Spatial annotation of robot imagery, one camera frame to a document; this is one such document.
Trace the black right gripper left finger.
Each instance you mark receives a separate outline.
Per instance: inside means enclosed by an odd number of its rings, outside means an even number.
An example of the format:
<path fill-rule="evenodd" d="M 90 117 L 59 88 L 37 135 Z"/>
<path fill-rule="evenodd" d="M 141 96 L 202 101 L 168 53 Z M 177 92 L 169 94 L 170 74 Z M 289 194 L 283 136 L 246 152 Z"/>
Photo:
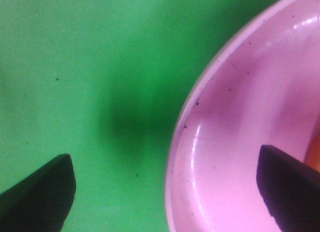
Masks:
<path fill-rule="evenodd" d="M 60 154 L 0 194 L 0 230 L 59 232 L 75 194 L 71 156 Z"/>

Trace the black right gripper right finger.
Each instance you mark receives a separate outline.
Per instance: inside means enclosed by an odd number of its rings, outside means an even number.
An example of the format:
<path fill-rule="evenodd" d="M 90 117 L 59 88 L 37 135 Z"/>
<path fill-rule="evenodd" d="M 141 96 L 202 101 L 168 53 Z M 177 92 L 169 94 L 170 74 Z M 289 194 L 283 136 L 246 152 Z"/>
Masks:
<path fill-rule="evenodd" d="M 320 230 L 320 173 L 273 145 L 262 145 L 256 183 L 282 232 Z"/>

